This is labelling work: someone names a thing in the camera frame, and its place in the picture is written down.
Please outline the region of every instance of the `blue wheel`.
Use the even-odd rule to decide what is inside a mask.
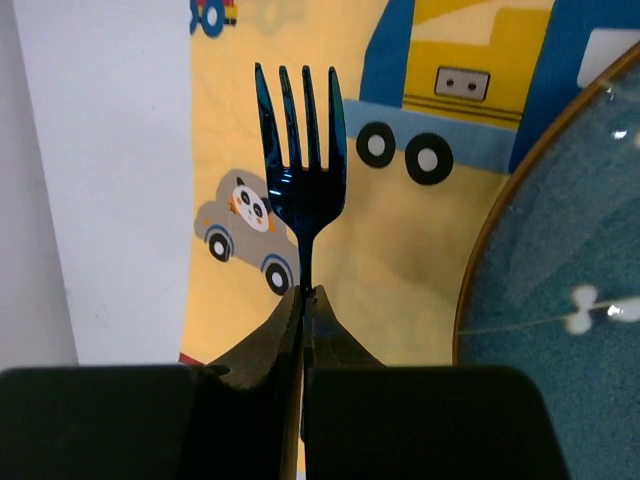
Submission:
[[[224,28],[224,5],[222,0],[206,0],[202,9],[202,29],[209,37],[217,37]]]
[[[189,23],[189,30],[191,31],[191,35],[196,31],[196,27],[198,26],[198,21],[200,20],[200,16],[198,15],[198,2],[196,0],[191,0],[191,22]]]

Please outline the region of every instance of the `blue metallic fork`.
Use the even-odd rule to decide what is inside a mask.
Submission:
[[[304,103],[309,147],[307,168],[302,166],[298,121],[287,69],[280,67],[289,145],[289,166],[282,163],[278,128],[262,68],[256,63],[256,93],[262,146],[267,174],[267,190],[273,211],[298,239],[300,287],[304,295],[311,291],[311,254],[313,241],[344,209],[347,188],[347,135],[338,77],[329,69],[329,167],[320,160],[318,120],[309,67],[302,69]]]

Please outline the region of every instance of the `blue ceramic plate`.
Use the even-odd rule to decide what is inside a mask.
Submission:
[[[463,284],[454,355],[534,380],[575,480],[640,478],[640,44],[498,199]]]

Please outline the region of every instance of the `white wall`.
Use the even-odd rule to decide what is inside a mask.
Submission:
[[[11,0],[0,0],[0,370],[76,363]]]
[[[80,363],[176,362],[193,218],[188,2],[14,3]]]

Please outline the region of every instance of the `yellow fabric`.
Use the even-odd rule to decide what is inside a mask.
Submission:
[[[214,198],[218,182],[229,170],[240,168],[264,178],[255,62],[262,64],[270,86],[285,156],[278,67],[286,65],[289,71],[306,152],[300,72],[303,65],[310,65],[326,161],[327,69],[336,68],[343,98],[358,98],[364,53],[386,3],[236,0],[237,25],[225,26],[217,38],[196,29],[192,36],[194,219],[199,207]],[[518,3],[538,8],[545,2],[442,0],[427,2],[435,5],[431,9],[425,2],[417,3],[414,22],[441,18],[444,26],[439,22],[437,28],[446,32],[476,28],[477,14],[446,20],[453,9],[477,8],[481,3],[493,10],[497,4]],[[543,8],[551,4],[546,1]],[[538,15],[535,21],[545,23],[547,16]],[[271,22],[270,28],[264,21]],[[525,38],[539,43],[543,33],[538,29]],[[519,81],[532,70],[531,61],[521,64],[527,71],[514,73]],[[519,101],[521,111],[524,98]],[[313,281],[325,285],[337,317],[382,362],[449,364],[465,266],[506,176],[456,165],[443,183],[423,186],[409,178],[402,152],[396,152],[387,168],[375,170],[358,158],[355,141],[349,140],[348,147],[346,208],[316,241]],[[195,235],[192,252],[182,352],[209,362],[262,323],[279,297],[255,267],[233,259],[217,261]]]

